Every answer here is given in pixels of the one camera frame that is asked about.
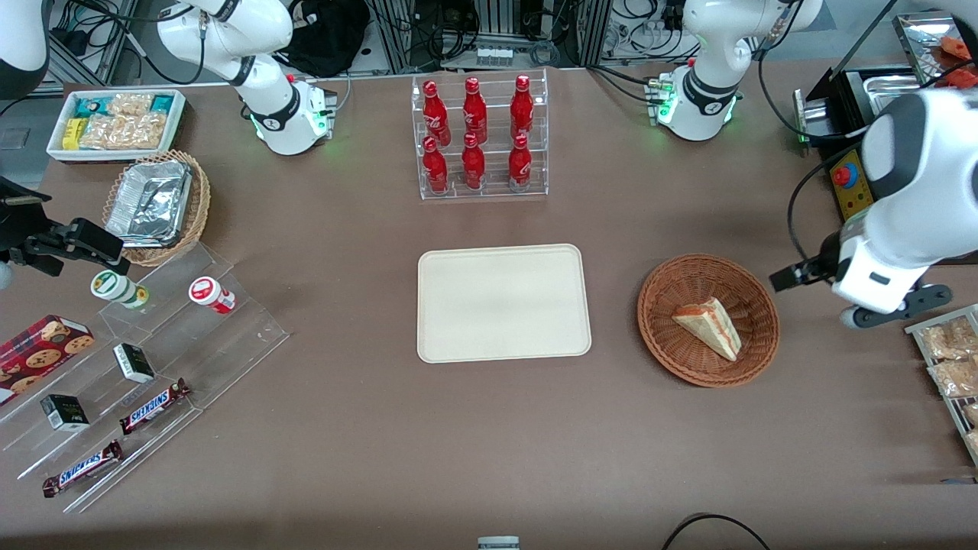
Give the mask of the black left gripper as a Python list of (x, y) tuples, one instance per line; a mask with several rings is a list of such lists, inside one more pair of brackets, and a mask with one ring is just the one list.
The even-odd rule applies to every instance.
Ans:
[(769, 275), (769, 284), (775, 293), (816, 282), (827, 282), (831, 285), (835, 280), (839, 261), (840, 231), (836, 231), (822, 240), (814, 260), (803, 260), (772, 273)]

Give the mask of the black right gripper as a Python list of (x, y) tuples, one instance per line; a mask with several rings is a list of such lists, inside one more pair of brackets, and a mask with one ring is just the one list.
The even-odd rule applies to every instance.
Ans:
[[(123, 241), (84, 218), (69, 224), (53, 222), (43, 203), (51, 196), (1, 178), (1, 258), (28, 266), (50, 277), (59, 277), (63, 260), (84, 260), (91, 264), (126, 265)], [(31, 238), (31, 254), (9, 253)]]

